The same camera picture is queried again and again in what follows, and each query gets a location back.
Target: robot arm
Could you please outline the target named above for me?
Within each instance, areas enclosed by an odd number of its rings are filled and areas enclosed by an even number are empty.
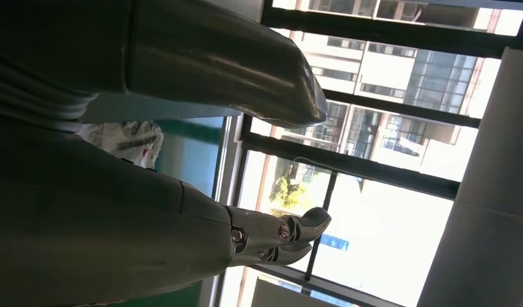
[[[232,107],[283,127],[327,113],[291,40],[203,0],[0,0],[1,115],[75,132],[100,92]]]
[[[290,264],[329,221],[227,207],[76,135],[0,118],[0,306],[147,297],[228,266]]]
[[[230,265],[290,264],[327,227],[323,209],[225,207],[67,133],[104,91],[287,127],[326,113],[291,40],[204,1],[0,0],[0,306],[145,297]]]

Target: glass pane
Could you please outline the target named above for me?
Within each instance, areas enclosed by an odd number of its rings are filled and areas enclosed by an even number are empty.
[[[339,174],[313,274],[407,307],[416,306],[452,202]]]
[[[289,282],[287,280],[277,278],[275,276],[265,274],[260,271],[256,271],[254,269],[251,269],[249,267],[244,267],[244,273],[242,275],[242,279],[240,283],[237,285],[237,289],[239,293],[236,295],[235,301],[227,300],[223,303],[220,303],[220,306],[222,307],[251,307],[252,305],[259,305],[259,302],[257,304],[253,303],[254,299],[254,293],[256,292],[256,284],[258,283],[258,280],[263,280],[268,283],[272,283],[274,285],[283,287],[285,289],[294,291],[294,292],[301,292],[302,287],[300,285],[297,285],[295,283]]]
[[[442,107],[450,111],[464,99],[447,95]],[[329,101],[329,109],[339,111],[330,112],[328,120],[316,127],[282,129],[266,124],[265,131],[260,131],[254,127],[263,122],[254,119],[251,131],[456,181],[463,178],[478,132],[334,101]]]
[[[239,207],[274,216],[302,216],[324,204],[330,172],[260,152],[249,152]],[[306,271],[310,253],[290,267]]]
[[[523,11],[401,0],[273,0],[273,7],[511,36],[523,20]]]
[[[237,285],[237,289],[232,289],[231,285],[228,286],[229,281],[227,280],[224,282],[224,288],[226,290],[236,290],[238,292],[237,295],[234,296],[235,301],[232,301],[231,299],[222,300],[221,306],[237,306],[237,307],[251,307],[251,306],[259,306],[260,302],[253,302],[254,295],[256,293],[256,284],[258,281],[263,280],[268,283],[272,283],[273,285],[277,285],[279,287],[283,287],[287,290],[301,293],[302,295],[308,295],[312,297],[313,299],[318,299],[320,301],[329,303],[333,306],[338,307],[360,307],[359,305],[348,303],[346,301],[343,301],[341,299],[337,299],[331,295],[323,294],[318,291],[309,290],[305,287],[302,287],[300,285],[297,285],[295,283],[292,283],[290,281],[287,281],[285,279],[281,279],[278,277],[275,277],[270,274],[266,274],[260,271],[256,271],[254,269],[251,269],[249,267],[245,267],[244,269],[241,268],[241,271],[244,271],[242,274],[242,280],[240,280],[240,284],[237,282],[233,285]],[[222,298],[230,296],[227,292],[222,293]]]
[[[338,306],[338,307],[360,307],[359,305],[348,303],[346,301],[343,301],[342,299],[337,299],[333,296],[323,294],[318,291],[311,291],[311,297],[315,299],[319,299],[321,301],[324,301],[326,303]]]
[[[500,64],[498,59],[335,36],[297,31],[288,36],[304,52],[318,82],[326,90],[473,117],[483,114]],[[460,105],[449,107],[450,103],[444,100],[445,93],[466,98]]]

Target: blue sign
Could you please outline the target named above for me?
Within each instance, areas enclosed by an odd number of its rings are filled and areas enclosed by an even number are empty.
[[[320,238],[320,243],[332,248],[340,249],[342,251],[348,251],[349,242],[337,237],[333,237],[332,235],[323,234]]]

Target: building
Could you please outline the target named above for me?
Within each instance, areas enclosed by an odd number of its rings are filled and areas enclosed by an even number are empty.
[[[514,35],[521,21],[511,21],[515,11],[407,1],[275,0],[274,6],[506,35]],[[303,50],[324,89],[477,118],[483,114],[485,92],[490,92],[500,63],[377,42],[279,32]],[[273,136],[460,181],[476,131],[329,102],[323,125],[275,129]],[[448,157],[452,164],[440,164]],[[309,182],[313,167],[305,166],[296,174]]]

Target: white pillar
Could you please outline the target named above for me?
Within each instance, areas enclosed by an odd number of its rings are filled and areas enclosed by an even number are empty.
[[[504,53],[418,306],[523,307],[523,51]]]

